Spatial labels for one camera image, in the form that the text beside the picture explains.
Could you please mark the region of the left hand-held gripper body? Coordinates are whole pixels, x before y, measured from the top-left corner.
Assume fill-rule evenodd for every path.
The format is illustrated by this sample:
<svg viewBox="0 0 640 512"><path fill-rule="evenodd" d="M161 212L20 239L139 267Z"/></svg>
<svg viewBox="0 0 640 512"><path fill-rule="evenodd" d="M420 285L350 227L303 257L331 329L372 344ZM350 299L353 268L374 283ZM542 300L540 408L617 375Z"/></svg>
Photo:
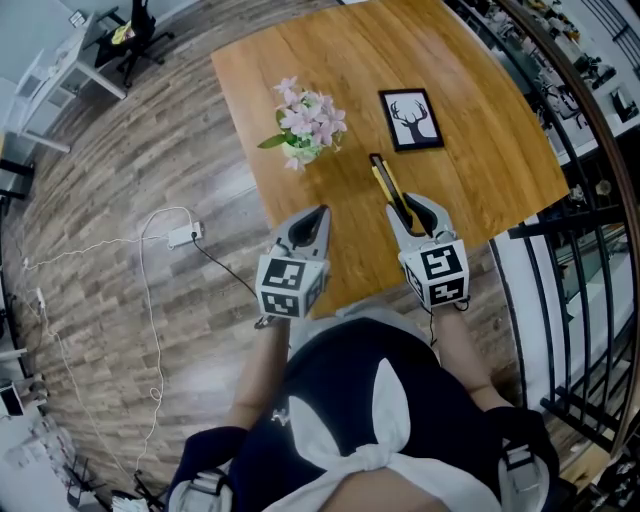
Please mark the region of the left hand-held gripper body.
<svg viewBox="0 0 640 512"><path fill-rule="evenodd" d="M276 243L259 259L255 293L264 316L307 317L325 291L330 263L292 253Z"/></svg>

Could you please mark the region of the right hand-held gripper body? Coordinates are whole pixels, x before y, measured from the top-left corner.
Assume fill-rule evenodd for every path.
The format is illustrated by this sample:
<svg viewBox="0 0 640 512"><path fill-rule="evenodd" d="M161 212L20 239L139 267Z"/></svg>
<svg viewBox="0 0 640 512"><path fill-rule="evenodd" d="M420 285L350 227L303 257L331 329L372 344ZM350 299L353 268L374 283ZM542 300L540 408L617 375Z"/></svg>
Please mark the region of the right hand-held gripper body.
<svg viewBox="0 0 640 512"><path fill-rule="evenodd" d="M427 243L400 252L398 258L408 284L428 310L467 298L469 265L462 240Z"/></svg>

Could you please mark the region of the yellow black utility knife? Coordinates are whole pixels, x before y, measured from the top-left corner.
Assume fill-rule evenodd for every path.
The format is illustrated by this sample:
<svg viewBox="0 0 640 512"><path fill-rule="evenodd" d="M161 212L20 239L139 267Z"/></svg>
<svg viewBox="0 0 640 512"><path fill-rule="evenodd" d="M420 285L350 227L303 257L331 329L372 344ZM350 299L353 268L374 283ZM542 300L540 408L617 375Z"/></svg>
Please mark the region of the yellow black utility knife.
<svg viewBox="0 0 640 512"><path fill-rule="evenodd" d="M370 154L369 160L371 162L371 170L378 180L388 202L395 208L405 224L409 228L412 228L412 214L386 160L378 153Z"/></svg>

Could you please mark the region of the person's right forearm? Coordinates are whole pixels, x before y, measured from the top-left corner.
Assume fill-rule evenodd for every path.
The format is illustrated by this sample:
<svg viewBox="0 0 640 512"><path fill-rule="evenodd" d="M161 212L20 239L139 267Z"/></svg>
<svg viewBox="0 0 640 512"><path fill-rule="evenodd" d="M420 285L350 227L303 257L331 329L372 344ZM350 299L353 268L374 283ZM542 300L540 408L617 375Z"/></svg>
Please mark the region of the person's right forearm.
<svg viewBox="0 0 640 512"><path fill-rule="evenodd" d="M437 307L434 323L441 366L462 384L475 405L483 411L512 407L494 387L462 313L451 304Z"/></svg>

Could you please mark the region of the person's left forearm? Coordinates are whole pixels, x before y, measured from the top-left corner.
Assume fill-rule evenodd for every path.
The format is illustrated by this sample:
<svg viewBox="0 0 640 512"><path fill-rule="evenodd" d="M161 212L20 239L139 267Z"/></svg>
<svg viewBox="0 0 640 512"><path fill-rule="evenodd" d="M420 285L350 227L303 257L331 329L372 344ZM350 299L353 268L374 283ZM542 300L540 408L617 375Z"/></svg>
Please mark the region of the person's left forearm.
<svg viewBox="0 0 640 512"><path fill-rule="evenodd" d="M276 318L258 331L223 426L250 430L271 404L283 380L290 326L289 319Z"/></svg>

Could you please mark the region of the wooden table with white legs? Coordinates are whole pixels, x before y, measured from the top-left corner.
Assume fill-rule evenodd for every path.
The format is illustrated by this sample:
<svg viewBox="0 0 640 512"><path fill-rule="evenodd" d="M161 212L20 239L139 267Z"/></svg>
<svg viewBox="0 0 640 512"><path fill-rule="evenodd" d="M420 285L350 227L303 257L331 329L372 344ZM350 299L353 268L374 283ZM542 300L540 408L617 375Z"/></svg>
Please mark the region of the wooden table with white legs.
<svg viewBox="0 0 640 512"><path fill-rule="evenodd" d="M311 206L331 211L330 280L321 316L404 282L386 199L369 157L405 192L442 205L467 248L563 198L564 174L504 68L442 0L368 0L327 8L229 44L212 62L274 224ZM277 130L285 78L331 96L346 113L339 151L301 171L261 143ZM444 144L396 152L379 94L421 88Z"/></svg>

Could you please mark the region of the grey shorts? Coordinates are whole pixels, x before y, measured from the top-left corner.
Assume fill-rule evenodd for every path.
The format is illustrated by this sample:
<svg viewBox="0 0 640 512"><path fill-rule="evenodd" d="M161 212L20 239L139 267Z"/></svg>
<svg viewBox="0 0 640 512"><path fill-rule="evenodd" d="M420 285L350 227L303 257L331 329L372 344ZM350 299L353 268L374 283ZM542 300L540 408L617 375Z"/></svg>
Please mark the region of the grey shorts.
<svg viewBox="0 0 640 512"><path fill-rule="evenodd" d="M289 334L289 354L291 358L304 345L320 333L350 321L371 319L405 331L427 343L427 335L406 316L391 309L376 299L365 299L337 310L334 314L318 319L294 320Z"/></svg>

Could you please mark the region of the white power strip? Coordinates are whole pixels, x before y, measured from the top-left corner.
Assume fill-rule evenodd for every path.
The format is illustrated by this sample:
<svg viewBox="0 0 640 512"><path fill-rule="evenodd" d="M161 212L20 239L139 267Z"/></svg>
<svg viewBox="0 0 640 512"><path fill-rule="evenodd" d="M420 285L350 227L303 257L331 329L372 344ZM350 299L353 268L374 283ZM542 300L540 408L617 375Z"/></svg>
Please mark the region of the white power strip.
<svg viewBox="0 0 640 512"><path fill-rule="evenodd" d="M167 246L170 250L189 245L203 238L204 226L200 221L171 230L167 235Z"/></svg>

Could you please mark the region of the black framed deer picture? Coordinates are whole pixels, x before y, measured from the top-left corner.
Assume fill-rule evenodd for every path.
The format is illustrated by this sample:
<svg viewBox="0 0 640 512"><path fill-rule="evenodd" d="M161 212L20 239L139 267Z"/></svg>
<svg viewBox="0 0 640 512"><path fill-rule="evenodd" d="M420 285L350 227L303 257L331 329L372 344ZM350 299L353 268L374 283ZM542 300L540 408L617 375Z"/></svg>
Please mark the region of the black framed deer picture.
<svg viewBox="0 0 640 512"><path fill-rule="evenodd" d="M396 152L443 148L438 121L424 88L378 92Z"/></svg>

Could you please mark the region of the pink flowers in white pot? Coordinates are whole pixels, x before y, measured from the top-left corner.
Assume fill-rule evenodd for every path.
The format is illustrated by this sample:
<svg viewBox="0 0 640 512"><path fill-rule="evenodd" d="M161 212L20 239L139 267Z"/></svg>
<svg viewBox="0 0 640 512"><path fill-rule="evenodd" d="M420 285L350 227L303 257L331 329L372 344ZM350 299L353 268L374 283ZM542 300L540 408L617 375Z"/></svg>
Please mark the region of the pink flowers in white pot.
<svg viewBox="0 0 640 512"><path fill-rule="evenodd" d="M304 171L325 151L341 151L348 131L346 113L335 106L332 96L300 86L296 76L283 78L272 89L282 99L275 108L279 131L262 141L259 149L279 147L285 167L295 171Z"/></svg>

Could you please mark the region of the navy top with white bow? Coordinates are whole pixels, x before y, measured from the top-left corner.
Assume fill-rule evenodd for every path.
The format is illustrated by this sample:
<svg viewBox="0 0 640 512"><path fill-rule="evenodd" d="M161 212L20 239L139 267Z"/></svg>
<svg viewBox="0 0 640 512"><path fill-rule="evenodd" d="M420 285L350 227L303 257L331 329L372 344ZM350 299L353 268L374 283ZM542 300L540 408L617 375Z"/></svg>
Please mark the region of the navy top with white bow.
<svg viewBox="0 0 640 512"><path fill-rule="evenodd" d="M250 430L196 433L168 512L542 512L559 461L542 416L483 411L437 347L371 319L288 357Z"/></svg>

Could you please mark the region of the black railing with wooden handrail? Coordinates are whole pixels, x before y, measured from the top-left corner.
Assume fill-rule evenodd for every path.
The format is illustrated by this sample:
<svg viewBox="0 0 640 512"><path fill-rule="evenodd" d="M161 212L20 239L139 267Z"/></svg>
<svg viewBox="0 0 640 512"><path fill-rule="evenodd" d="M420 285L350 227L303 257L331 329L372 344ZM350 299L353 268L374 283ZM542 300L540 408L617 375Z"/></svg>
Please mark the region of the black railing with wooden handrail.
<svg viewBox="0 0 640 512"><path fill-rule="evenodd" d="M490 243L526 406L609 453L633 429L640 377L640 212L590 85L533 0L445 0L500 62L566 190Z"/></svg>

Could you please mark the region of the black office chair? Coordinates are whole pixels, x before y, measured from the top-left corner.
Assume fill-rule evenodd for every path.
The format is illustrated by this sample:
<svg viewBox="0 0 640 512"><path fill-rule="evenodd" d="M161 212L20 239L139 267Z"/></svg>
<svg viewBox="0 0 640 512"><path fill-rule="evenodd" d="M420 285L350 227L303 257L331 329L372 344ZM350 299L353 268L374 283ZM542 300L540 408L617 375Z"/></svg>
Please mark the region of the black office chair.
<svg viewBox="0 0 640 512"><path fill-rule="evenodd" d="M173 40L175 34L169 31L156 34L156 18L148 10L148 0L132 0L130 19L124 22L117 18L116 23L118 26L114 30L97 39L95 67L101 68L122 57L116 69L122 74L124 87L129 89L136 63L144 59L163 65L165 59L153 56L150 49L163 39Z"/></svg>

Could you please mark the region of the black folding stand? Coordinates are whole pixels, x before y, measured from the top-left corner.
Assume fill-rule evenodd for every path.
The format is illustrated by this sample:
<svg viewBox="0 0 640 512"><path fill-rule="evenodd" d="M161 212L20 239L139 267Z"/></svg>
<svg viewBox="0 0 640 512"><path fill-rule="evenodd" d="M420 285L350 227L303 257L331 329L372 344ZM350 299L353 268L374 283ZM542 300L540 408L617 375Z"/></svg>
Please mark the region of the black folding stand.
<svg viewBox="0 0 640 512"><path fill-rule="evenodd" d="M76 456L71 463L63 465L66 483L66 499L73 512L164 512L163 489L153 493L141 479L141 472L134 473L134 490L112 489L108 496L101 495L106 488L88 467L86 457Z"/></svg>

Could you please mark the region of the white desk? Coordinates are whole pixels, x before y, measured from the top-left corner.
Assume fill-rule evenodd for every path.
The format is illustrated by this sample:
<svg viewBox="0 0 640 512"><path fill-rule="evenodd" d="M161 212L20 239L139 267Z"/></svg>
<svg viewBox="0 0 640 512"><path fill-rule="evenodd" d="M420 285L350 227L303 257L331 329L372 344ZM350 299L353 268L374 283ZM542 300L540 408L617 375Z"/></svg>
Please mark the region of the white desk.
<svg viewBox="0 0 640 512"><path fill-rule="evenodd" d="M120 100L127 97L125 89L94 64L97 40L106 34L101 26L103 19L102 15L91 13L54 53L41 51L36 56L16 86L4 121L6 132L69 153L69 145L47 138L35 128L41 111L58 116L88 82L98 84Z"/></svg>

